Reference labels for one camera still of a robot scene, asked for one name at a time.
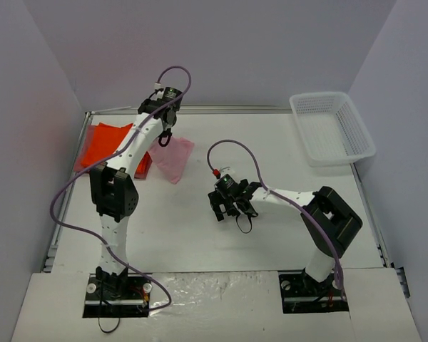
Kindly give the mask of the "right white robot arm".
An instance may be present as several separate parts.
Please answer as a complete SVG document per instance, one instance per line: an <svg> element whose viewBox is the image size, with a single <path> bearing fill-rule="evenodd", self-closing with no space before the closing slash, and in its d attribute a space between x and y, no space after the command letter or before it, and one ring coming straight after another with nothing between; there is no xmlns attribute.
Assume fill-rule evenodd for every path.
<svg viewBox="0 0 428 342"><path fill-rule="evenodd" d="M236 182L229 174L218 178L208 194L210 206L220 222L226 216L248 220L262 213L278 212L284 207L295 209L301 216L314 244L315 252L304 269L302 285L310 294L327 287L334 272L337 288L343 286L340 259L363 226L360 216L331 187L314 192L270 189L260 182L246 179Z"/></svg>

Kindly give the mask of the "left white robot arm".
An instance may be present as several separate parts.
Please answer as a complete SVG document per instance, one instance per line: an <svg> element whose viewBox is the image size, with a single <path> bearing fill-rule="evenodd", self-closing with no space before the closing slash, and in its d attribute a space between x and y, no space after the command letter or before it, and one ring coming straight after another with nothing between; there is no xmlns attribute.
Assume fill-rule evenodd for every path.
<svg viewBox="0 0 428 342"><path fill-rule="evenodd" d="M128 271L117 259L126 263L128 220L138 205L133 183L136 168L154 142L163 148L169 145L182 101L182 92L171 87L157 94L156 99L148 98L138 108L133 127L117 147L120 153L89 172L92 202L106 241L101 247L96 278L113 298L125 296L129 289Z"/></svg>

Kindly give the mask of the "white plastic basket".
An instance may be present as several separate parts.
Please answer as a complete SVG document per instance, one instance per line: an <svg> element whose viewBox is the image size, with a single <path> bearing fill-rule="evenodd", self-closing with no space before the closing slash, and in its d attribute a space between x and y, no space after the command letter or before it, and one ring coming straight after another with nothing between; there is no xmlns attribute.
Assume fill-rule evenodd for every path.
<svg viewBox="0 0 428 342"><path fill-rule="evenodd" d="M310 166L348 165L375 155L375 144L348 94L302 93L292 95L289 104Z"/></svg>

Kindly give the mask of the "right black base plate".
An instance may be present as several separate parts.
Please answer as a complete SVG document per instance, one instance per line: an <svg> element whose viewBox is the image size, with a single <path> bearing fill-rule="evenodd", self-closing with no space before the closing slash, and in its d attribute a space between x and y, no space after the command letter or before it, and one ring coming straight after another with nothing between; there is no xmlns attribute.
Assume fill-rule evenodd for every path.
<svg viewBox="0 0 428 342"><path fill-rule="evenodd" d="M279 272L278 281L284 314L329 314L348 312L349 305L333 285L331 273L322 283L304 271Z"/></svg>

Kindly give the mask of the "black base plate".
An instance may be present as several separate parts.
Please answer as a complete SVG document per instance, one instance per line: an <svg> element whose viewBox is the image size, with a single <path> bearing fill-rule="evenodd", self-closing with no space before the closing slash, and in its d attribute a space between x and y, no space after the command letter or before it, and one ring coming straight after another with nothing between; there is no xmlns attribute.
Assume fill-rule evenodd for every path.
<svg viewBox="0 0 428 342"><path fill-rule="evenodd" d="M333 285L331 273L322 283L304 271L279 272L278 281L284 314L329 314L348 312L349 305Z"/></svg>
<svg viewBox="0 0 428 342"><path fill-rule="evenodd" d="M83 305L83 318L145 318L153 285L144 277L132 274L121 294L115 294L91 274Z"/></svg>

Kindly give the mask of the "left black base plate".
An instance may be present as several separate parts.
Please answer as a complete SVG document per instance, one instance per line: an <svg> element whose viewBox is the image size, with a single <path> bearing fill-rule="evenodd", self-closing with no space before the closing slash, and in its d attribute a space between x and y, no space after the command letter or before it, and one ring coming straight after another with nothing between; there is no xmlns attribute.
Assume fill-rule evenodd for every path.
<svg viewBox="0 0 428 342"><path fill-rule="evenodd" d="M153 285L144 277L132 274L121 294L115 294L91 274L83 305L83 318L145 318Z"/></svg>

